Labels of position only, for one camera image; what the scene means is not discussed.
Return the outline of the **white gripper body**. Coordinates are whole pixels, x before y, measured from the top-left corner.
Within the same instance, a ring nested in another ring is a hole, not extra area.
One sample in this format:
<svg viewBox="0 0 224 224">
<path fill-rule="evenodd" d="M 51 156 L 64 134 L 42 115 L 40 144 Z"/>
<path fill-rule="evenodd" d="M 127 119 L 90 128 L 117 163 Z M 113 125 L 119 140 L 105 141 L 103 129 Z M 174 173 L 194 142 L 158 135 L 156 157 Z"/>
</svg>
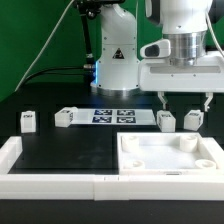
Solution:
<svg viewBox="0 0 224 224">
<path fill-rule="evenodd" d="M 172 66 L 165 59 L 144 59 L 139 87 L 153 92 L 224 93 L 224 58 L 208 54 L 186 67 Z"/>
</svg>

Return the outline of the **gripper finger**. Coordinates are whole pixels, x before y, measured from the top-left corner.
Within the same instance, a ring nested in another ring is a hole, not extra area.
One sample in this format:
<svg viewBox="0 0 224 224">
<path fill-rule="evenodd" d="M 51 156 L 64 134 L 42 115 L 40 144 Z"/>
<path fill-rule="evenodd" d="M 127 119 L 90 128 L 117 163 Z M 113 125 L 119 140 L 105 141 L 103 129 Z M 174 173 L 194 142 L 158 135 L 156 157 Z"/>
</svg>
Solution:
<svg viewBox="0 0 224 224">
<path fill-rule="evenodd" d="M 158 98 L 159 100 L 161 101 L 162 103 L 162 107 L 163 107 L 163 110 L 167 110 L 167 98 L 165 97 L 165 93 L 164 92 L 158 92 Z"/>
<path fill-rule="evenodd" d="M 207 92 L 205 93 L 205 97 L 206 97 L 206 100 L 205 100 L 205 103 L 204 103 L 204 111 L 205 112 L 208 112 L 208 110 L 210 109 L 209 105 L 213 99 L 213 93 L 212 92 Z"/>
</svg>

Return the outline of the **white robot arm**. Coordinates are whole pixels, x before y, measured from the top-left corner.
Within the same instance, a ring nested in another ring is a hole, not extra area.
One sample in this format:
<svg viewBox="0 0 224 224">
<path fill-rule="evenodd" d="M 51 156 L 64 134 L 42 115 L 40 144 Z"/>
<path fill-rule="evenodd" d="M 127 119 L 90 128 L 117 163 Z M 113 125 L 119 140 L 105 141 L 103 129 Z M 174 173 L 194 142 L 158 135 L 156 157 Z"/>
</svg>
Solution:
<svg viewBox="0 0 224 224">
<path fill-rule="evenodd" d="M 127 96 L 138 90 L 204 93 L 208 100 L 224 93 L 224 50 L 208 51 L 206 34 L 224 18 L 224 0 L 145 0 L 146 18 L 162 28 L 162 38 L 140 49 L 136 58 L 136 21 L 126 20 L 117 5 L 101 14 L 102 54 L 91 88 L 105 95 Z"/>
</svg>

